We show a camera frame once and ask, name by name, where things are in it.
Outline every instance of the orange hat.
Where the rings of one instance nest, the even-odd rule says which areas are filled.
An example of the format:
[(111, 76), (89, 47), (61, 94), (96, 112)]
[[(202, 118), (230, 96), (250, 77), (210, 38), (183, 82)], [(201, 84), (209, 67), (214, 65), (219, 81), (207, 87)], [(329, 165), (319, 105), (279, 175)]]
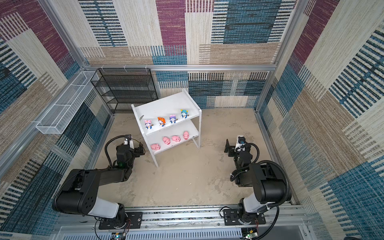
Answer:
[(159, 121), (162, 121), (164, 124), (166, 123), (165, 118), (158, 117), (157, 119), (158, 119)]

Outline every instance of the two-tier white shelf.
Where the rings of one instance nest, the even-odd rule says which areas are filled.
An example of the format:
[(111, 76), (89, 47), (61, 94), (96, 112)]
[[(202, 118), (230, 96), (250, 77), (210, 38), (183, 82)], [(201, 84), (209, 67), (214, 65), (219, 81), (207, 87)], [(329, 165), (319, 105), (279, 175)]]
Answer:
[[(137, 124), (139, 125), (141, 134), (143, 135), (153, 161), (157, 167), (159, 167), (159, 165), (157, 164), (155, 155), (170, 149), (171, 147), (192, 139), (197, 148), (200, 148), (201, 109), (188, 94), (186, 89), (183, 88), (183, 91), (180, 93), (176, 93), (171, 96), (140, 105), (138, 107), (135, 107), (134, 104), (131, 106), (133, 113), (135, 114)], [(189, 116), (186, 119), (181, 117), (181, 109), (188, 110)], [(175, 124), (171, 124), (169, 121), (169, 115), (173, 114), (176, 115), (176, 118), (178, 119)], [(157, 119), (158, 117), (165, 118), (166, 125), (164, 127), (160, 126)], [(195, 117), (199, 117), (198, 130), (191, 121), (191, 119)], [(145, 127), (144, 120), (152, 121), (152, 129), (147, 129)], [(183, 138), (184, 131), (188, 131), (189, 133), (189, 138), (187, 140)], [(172, 136), (174, 135), (178, 135), (181, 141), (173, 141)], [(169, 145), (166, 145), (163, 142), (163, 137), (168, 137), (170, 139)], [(151, 149), (151, 145), (155, 143), (160, 145), (160, 150)]]

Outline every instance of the white wire basket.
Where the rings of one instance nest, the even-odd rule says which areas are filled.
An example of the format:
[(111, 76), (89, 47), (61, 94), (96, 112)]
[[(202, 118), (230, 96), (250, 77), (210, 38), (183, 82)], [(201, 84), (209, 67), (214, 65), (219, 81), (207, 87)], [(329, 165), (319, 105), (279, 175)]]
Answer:
[(42, 134), (62, 134), (79, 110), (93, 85), (93, 71), (83, 71), (70, 84), (55, 104), (47, 111), (36, 128)]

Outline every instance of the shelf lower tier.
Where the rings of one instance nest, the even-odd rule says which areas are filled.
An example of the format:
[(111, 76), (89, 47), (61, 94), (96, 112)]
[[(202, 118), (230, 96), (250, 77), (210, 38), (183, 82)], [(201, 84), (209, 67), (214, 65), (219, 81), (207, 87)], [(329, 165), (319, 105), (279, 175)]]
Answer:
[[(183, 138), (184, 131), (188, 131), (189, 138), (185, 140)], [(178, 135), (180, 137), (180, 142), (175, 142), (172, 140), (172, 136)], [(179, 145), (183, 142), (187, 142), (188, 140), (191, 140), (194, 137), (199, 136), (199, 131), (196, 129), (195, 125), (191, 120), (186, 120), (181, 122), (180, 124), (170, 126), (164, 130), (156, 131), (153, 134), (147, 135), (147, 139), (150, 145), (158, 143), (160, 145), (160, 150), (153, 150), (151, 151), (154, 154), (158, 154), (160, 152), (163, 152), (171, 147), (174, 147), (176, 145)], [(168, 137), (170, 139), (170, 144), (166, 145), (163, 142), (163, 137)]]

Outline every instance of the wire mesh basket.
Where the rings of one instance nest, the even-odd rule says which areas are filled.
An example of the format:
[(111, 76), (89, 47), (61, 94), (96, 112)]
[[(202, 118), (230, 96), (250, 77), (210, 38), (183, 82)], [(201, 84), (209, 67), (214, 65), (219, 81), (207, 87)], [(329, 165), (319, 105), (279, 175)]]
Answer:
[(62, 134), (93, 86), (93, 71), (83, 71), (47, 111), (36, 128), (43, 134)]
[(133, 113), (132, 103), (138, 106), (158, 99), (146, 68), (99, 68), (91, 83), (112, 113)]

